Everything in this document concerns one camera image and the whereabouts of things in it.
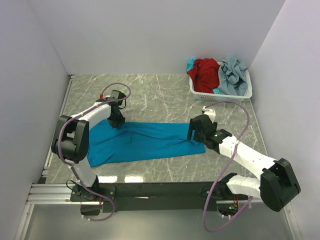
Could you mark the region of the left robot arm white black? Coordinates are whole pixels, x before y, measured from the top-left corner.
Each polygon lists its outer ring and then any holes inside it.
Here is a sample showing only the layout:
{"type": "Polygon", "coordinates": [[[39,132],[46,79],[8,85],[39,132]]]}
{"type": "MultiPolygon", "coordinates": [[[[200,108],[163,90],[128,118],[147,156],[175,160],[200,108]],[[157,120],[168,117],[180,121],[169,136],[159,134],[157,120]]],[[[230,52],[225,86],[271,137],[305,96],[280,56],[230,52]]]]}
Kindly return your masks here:
{"type": "Polygon", "coordinates": [[[127,98],[123,92],[112,90],[110,96],[101,94],[86,110],[58,118],[51,151],[73,172],[76,182],[72,191],[88,201],[104,198],[98,176],[93,173],[87,157],[90,129],[103,120],[107,120],[112,128],[123,125],[126,119],[121,113],[121,105],[126,104],[127,98]]]}

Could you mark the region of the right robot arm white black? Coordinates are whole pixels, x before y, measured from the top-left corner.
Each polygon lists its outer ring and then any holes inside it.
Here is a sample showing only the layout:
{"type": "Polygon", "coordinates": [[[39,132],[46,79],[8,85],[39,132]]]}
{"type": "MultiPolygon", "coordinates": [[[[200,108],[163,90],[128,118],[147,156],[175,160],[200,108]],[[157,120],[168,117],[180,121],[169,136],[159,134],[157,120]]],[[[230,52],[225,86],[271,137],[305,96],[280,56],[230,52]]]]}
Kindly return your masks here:
{"type": "Polygon", "coordinates": [[[275,212],[282,210],[301,187],[290,162],[263,155],[237,140],[230,132],[217,128],[207,114],[192,118],[187,139],[203,143],[208,149],[232,159],[249,170],[253,177],[230,173],[219,180],[212,193],[222,199],[236,195],[259,198],[275,212]]]}

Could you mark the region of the blue t shirt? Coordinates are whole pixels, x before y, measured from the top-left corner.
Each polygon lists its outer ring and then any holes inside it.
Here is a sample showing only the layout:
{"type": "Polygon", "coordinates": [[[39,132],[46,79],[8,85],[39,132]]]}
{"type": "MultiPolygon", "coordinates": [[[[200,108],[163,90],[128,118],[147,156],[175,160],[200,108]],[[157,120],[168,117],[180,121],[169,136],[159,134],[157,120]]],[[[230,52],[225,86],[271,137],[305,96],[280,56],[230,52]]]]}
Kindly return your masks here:
{"type": "Polygon", "coordinates": [[[94,168],[205,153],[203,143],[187,139],[188,130],[187,123],[125,122],[113,128],[103,120],[89,131],[87,159],[94,168]]]}

